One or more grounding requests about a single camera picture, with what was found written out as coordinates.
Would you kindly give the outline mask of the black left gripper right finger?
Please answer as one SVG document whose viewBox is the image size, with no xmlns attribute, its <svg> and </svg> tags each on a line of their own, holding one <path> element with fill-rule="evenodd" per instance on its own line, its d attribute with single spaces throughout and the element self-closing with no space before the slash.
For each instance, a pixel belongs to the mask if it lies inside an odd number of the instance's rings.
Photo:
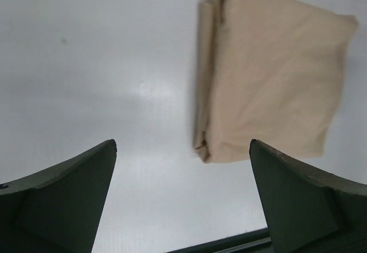
<svg viewBox="0 0 367 253">
<path fill-rule="evenodd" d="M 252 140 L 252 170 L 275 252 L 366 252 L 366 185 Z"/>
</svg>

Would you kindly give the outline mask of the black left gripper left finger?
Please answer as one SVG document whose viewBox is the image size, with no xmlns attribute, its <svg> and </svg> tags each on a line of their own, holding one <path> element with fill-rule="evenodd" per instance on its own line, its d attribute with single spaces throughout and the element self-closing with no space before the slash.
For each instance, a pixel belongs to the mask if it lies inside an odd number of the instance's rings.
<svg viewBox="0 0 367 253">
<path fill-rule="evenodd" d="M 110 139 L 1 184 L 1 252 L 91 252 L 115 162 Z"/>
</svg>

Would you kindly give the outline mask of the beige t shirt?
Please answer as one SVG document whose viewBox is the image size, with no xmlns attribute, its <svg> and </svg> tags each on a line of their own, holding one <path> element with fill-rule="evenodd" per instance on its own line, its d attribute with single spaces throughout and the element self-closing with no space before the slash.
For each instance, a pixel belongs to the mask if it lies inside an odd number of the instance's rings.
<svg viewBox="0 0 367 253">
<path fill-rule="evenodd" d="M 249 158 L 253 139 L 321 157 L 359 27 L 297 0 L 200 4 L 194 149 L 205 163 Z"/>
</svg>

